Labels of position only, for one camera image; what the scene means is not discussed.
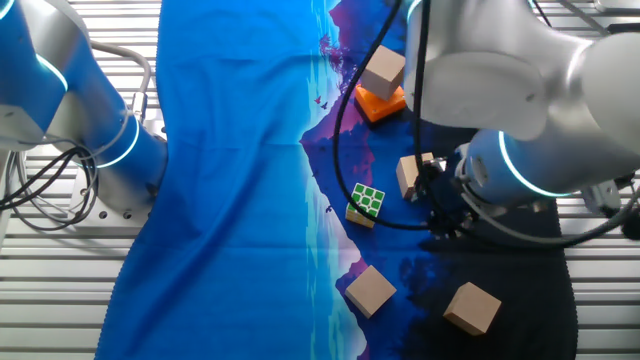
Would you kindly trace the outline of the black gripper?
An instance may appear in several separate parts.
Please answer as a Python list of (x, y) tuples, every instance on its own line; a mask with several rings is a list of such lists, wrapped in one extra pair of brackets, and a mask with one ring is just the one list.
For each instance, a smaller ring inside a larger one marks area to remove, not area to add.
[(416, 197), (431, 202), (432, 210), (428, 226), (431, 232), (441, 237), (456, 237), (456, 231), (468, 219), (469, 208), (460, 197), (436, 198), (433, 186), (437, 179), (434, 175), (446, 171), (447, 160), (433, 155), (422, 156), (422, 171), (427, 175), (416, 178)]

